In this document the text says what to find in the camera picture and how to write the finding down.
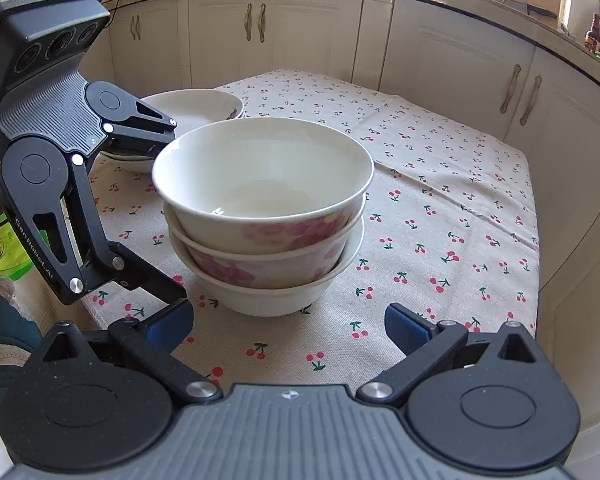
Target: gray ribbed panel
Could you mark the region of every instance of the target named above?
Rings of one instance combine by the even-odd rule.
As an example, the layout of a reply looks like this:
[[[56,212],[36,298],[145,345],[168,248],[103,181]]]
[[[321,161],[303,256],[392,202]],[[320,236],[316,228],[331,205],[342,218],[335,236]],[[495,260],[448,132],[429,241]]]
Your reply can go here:
[[[300,393],[293,400],[282,396]],[[71,476],[17,467],[4,480]],[[343,386],[239,384],[225,400],[183,410],[168,436],[125,466],[76,480],[475,480],[426,455],[397,415]],[[528,480],[568,480],[553,469]]]
[[[37,134],[66,152],[88,156],[106,134],[84,100],[86,86],[77,70],[62,72],[1,107],[0,129],[10,140]]]

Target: table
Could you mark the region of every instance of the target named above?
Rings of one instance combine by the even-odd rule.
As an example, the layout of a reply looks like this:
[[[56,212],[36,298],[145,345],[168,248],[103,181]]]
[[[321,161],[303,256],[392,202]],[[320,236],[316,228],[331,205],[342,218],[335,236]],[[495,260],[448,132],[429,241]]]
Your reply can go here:
[[[365,240],[311,306],[279,318],[244,316],[200,289],[175,256],[150,175],[97,160],[91,183],[109,238],[182,283],[192,300],[194,329],[176,357],[225,388],[243,381],[356,388],[404,357],[384,334],[384,310],[394,301],[473,332],[508,319],[535,330],[538,229],[522,153],[397,96],[321,75],[278,70],[222,89],[243,99],[248,116],[317,121],[369,150],[376,175]],[[83,301],[101,327],[163,306],[115,284]]]

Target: brass handle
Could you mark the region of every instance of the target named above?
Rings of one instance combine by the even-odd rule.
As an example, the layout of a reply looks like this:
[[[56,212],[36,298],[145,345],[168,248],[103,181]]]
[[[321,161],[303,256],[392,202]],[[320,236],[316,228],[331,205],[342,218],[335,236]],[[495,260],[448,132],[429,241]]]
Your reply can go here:
[[[540,85],[542,84],[542,76],[537,75],[536,81],[534,82],[534,89],[531,91],[531,97],[529,98],[529,102],[526,104],[525,113],[520,117],[520,126],[524,126],[526,124],[526,120],[529,118],[529,114],[536,106],[536,101],[538,101],[538,91],[540,89]]]
[[[258,32],[260,33],[260,43],[264,43],[264,27],[265,27],[265,19],[264,19],[264,11],[267,10],[266,4],[262,4],[260,6],[260,15],[258,16]]]
[[[244,30],[247,33],[247,41],[251,41],[251,2],[247,5],[247,13],[244,15]]]
[[[517,63],[513,66],[513,74],[511,75],[511,81],[509,81],[509,88],[507,89],[507,95],[505,95],[504,102],[502,103],[502,106],[500,107],[501,114],[507,113],[507,108],[509,108],[509,101],[511,101],[511,98],[513,97],[513,92],[515,92],[515,90],[516,90],[516,85],[518,84],[518,75],[520,74],[521,70],[522,70],[522,67],[520,65],[518,65]]]

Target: white bowl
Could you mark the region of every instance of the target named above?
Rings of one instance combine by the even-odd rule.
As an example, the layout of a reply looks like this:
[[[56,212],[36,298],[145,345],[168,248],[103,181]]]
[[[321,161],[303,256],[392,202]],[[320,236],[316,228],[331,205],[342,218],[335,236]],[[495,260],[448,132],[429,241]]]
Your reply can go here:
[[[196,265],[217,280],[249,288],[288,288],[314,282],[333,269],[347,235],[365,208],[360,207],[349,222],[336,234],[317,244],[277,254],[230,254],[206,248],[191,240],[182,230],[173,208],[165,203],[164,218],[171,232],[187,246]]]
[[[206,88],[163,92],[145,97],[142,101],[176,119],[176,137],[205,124],[238,119],[244,114],[244,103],[239,97]],[[154,165],[154,160],[148,156],[109,152],[102,152],[102,155],[109,160],[115,160],[117,166],[123,170],[134,173],[149,173]]]
[[[233,254],[273,254],[342,229],[373,172],[366,149],[338,130],[254,117],[179,137],[158,154],[152,178],[193,241]]]
[[[173,245],[175,253],[202,280],[203,286],[213,298],[236,312],[261,317],[291,314],[311,305],[320,298],[333,283],[336,276],[349,267],[356,257],[362,246],[364,234],[365,225],[364,220],[361,218],[349,233],[340,260],[333,270],[320,280],[293,288],[268,289],[229,285],[209,276],[196,265],[187,252],[184,243],[175,237],[171,229],[169,231],[171,245]]]

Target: camera lens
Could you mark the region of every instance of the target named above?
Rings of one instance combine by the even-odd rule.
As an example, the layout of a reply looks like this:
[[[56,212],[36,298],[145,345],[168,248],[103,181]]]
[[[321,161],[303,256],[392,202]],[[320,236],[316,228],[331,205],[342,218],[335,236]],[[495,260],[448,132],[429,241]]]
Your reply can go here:
[[[38,57],[38,54],[40,54],[40,48],[40,44],[35,43],[22,53],[20,59],[16,62],[16,74],[24,72],[32,65],[32,63]]]
[[[76,43],[78,45],[80,45],[81,43],[84,43],[85,41],[87,41],[91,37],[91,35],[95,32],[96,28],[98,28],[98,26],[95,23],[91,23],[91,25],[89,25],[89,27],[85,28],[80,33],[80,36],[78,36]]]
[[[46,58],[51,59],[60,54],[69,44],[73,36],[74,30],[64,30],[58,34],[51,44],[49,44],[49,47],[46,50]]]

